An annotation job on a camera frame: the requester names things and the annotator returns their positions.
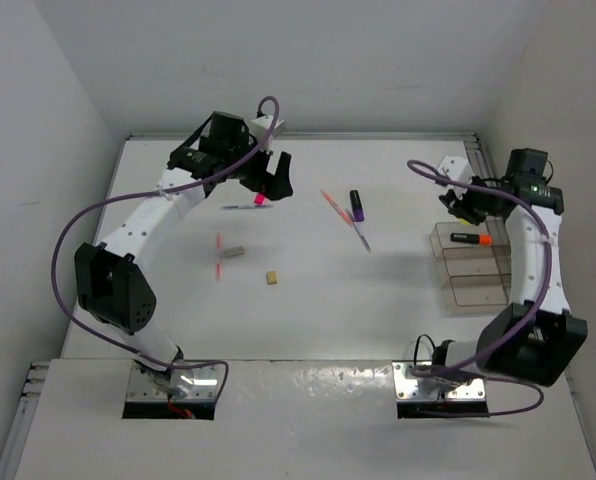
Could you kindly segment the purple double-ended pen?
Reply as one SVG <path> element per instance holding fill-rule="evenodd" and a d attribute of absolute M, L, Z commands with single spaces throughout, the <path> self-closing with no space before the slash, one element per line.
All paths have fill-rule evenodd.
<path fill-rule="evenodd" d="M 354 231 L 355 231 L 356 235 L 358 236 L 358 238 L 359 238 L 359 240 L 360 240 L 361 244 L 363 245 L 363 247 L 365 248 L 365 250 L 366 250 L 368 253 L 371 253 L 371 252 L 372 252 L 372 250 L 371 250 L 371 247 L 370 247 L 370 245 L 369 245 L 369 243 L 368 243 L 368 241 L 367 241 L 366 237 L 365 237 L 365 236 L 364 236 L 364 234 L 362 233 L 362 231 L 361 231 L 361 229 L 360 229 L 360 227 L 359 227 L 358 223 L 355 221 L 355 218 L 354 218 L 354 216 L 353 216 L 353 213 L 352 213 L 350 210 L 348 210 L 348 209 L 346 209 L 346 210 L 345 210 L 345 213 L 346 213 L 346 214 L 347 214 L 347 216 L 349 217 L 349 219 L 350 219 L 350 221 L 351 221 L 351 226 L 352 226 L 352 228 L 354 229 Z"/>

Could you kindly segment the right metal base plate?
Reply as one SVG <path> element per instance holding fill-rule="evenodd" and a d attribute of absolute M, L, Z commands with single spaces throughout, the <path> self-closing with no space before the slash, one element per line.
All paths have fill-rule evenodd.
<path fill-rule="evenodd" d="M 411 362 L 392 363 L 393 382 L 397 401 L 405 404 L 466 403 L 486 400 L 482 379 L 464 381 L 418 378 L 412 374 Z"/>

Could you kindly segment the metal base plate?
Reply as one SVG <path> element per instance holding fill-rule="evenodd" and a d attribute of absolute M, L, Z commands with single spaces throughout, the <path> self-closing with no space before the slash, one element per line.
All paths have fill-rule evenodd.
<path fill-rule="evenodd" d="M 213 366 L 176 370 L 166 377 L 135 363 L 130 371 L 126 399 L 132 402 L 213 401 L 218 390 L 218 373 Z"/>
<path fill-rule="evenodd" d="M 393 382 L 397 401 L 405 404 L 466 403 L 486 400 L 482 379 L 464 381 L 418 378 L 412 374 L 411 362 L 392 363 Z"/>

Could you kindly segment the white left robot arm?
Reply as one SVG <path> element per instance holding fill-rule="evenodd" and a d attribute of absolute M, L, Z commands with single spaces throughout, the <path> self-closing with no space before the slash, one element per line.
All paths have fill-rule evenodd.
<path fill-rule="evenodd" d="M 291 156 L 282 153 L 268 170 L 271 143 L 284 126 L 275 115 L 251 121 L 213 113 L 174 149 L 153 195 L 98 244 L 75 253 L 77 300 L 81 309 L 109 326 L 153 377 L 169 380 L 183 353 L 153 316 L 157 299 L 146 271 L 161 244 L 191 210 L 223 182 L 221 172 L 267 199 L 290 197 Z"/>

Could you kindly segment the clear plastic organizer tray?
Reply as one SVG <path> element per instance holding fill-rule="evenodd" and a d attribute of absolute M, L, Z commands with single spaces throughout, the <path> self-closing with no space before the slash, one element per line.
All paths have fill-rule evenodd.
<path fill-rule="evenodd" d="M 483 245 L 451 239 L 453 234 L 489 237 Z M 440 222 L 429 235 L 440 297 L 454 316 L 496 316 L 508 304 L 511 290 L 509 239 L 500 220 L 479 226 Z"/>

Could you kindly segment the grey white eraser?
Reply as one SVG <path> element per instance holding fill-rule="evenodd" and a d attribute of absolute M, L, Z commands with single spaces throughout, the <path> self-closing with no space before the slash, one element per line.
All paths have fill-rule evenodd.
<path fill-rule="evenodd" d="M 234 258 L 237 256 L 241 256 L 245 253 L 245 249 L 242 246 L 228 248 L 222 251 L 222 256 L 224 258 Z"/>

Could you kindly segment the pink double-ended pen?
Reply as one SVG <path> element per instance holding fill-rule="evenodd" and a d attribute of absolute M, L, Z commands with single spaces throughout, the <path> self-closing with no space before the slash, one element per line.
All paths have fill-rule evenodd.
<path fill-rule="evenodd" d="M 215 248 L 215 281 L 219 283 L 222 277 L 223 261 L 223 241 L 221 233 L 216 234 Z"/>

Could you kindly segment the orange double-ended pen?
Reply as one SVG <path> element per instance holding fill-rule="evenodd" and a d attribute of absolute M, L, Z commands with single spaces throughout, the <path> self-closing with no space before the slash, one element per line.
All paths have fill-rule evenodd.
<path fill-rule="evenodd" d="M 323 198 L 328 202 L 328 204 L 336 211 L 336 213 L 345 221 L 346 224 L 349 226 L 353 226 L 353 220 L 333 199 L 333 197 L 327 193 L 325 190 L 320 190 L 321 195 Z"/>

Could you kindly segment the tan eraser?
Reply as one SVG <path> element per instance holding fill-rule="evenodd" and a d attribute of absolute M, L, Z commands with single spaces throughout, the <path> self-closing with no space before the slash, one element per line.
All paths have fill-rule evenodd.
<path fill-rule="evenodd" d="M 275 271 L 268 271 L 266 273 L 266 282 L 268 285 L 275 285 L 278 282 L 277 273 Z"/>

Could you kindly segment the blue ballpoint pen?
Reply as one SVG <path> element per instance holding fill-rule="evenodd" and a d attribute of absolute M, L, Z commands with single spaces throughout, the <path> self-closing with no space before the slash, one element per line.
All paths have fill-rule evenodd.
<path fill-rule="evenodd" d="M 247 205 L 226 205 L 220 207 L 221 210 L 225 211 L 235 211 L 235 210 L 261 210 L 261 209 L 271 209 L 274 208 L 274 205 L 258 205 L 258 204 L 247 204 Z"/>

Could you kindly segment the orange black highlighter marker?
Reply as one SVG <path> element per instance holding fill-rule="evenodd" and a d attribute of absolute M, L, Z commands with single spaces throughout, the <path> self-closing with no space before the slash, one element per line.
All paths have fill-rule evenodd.
<path fill-rule="evenodd" d="M 492 237 L 487 234 L 452 232 L 450 234 L 450 240 L 455 243 L 467 245 L 480 245 L 487 247 L 493 245 Z"/>

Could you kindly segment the pink black highlighter marker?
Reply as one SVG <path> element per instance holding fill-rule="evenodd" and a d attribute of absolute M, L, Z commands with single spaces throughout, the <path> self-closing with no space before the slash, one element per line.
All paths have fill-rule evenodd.
<path fill-rule="evenodd" d="M 262 188 L 259 192 L 256 193 L 253 203 L 256 206 L 265 206 L 267 204 L 267 202 L 268 202 L 268 199 L 265 195 L 265 189 Z"/>

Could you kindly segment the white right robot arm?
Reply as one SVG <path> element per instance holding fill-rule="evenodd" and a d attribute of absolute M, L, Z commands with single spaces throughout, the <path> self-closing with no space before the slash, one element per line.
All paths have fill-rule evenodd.
<path fill-rule="evenodd" d="M 504 175 L 487 180 L 469 162 L 446 157 L 433 167 L 419 160 L 408 168 L 444 188 L 447 212 L 478 226 L 502 220 L 510 245 L 509 301 L 477 340 L 446 340 L 430 365 L 416 367 L 419 378 L 501 376 L 549 387 L 564 372 L 588 335 L 574 316 L 563 287 L 559 239 L 564 195 L 544 171 L 548 155 L 531 148 L 511 151 Z"/>

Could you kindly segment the purple black highlighter marker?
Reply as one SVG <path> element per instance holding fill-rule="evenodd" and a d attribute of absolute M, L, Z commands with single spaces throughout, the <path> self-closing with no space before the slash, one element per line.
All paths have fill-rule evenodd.
<path fill-rule="evenodd" d="M 360 198 L 360 194 L 358 190 L 351 190 L 349 192 L 350 203 L 351 203 L 351 211 L 352 216 L 355 222 L 364 222 L 364 209 L 362 205 L 362 201 Z"/>

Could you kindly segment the aluminium frame rail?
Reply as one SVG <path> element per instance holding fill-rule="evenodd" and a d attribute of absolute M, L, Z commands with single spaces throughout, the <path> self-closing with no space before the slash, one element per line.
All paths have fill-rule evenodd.
<path fill-rule="evenodd" d="M 130 134 L 126 141 L 165 140 L 181 144 L 188 135 L 179 132 Z M 309 132 L 289 131 L 273 136 L 279 140 L 430 140 L 475 142 L 473 132 Z"/>

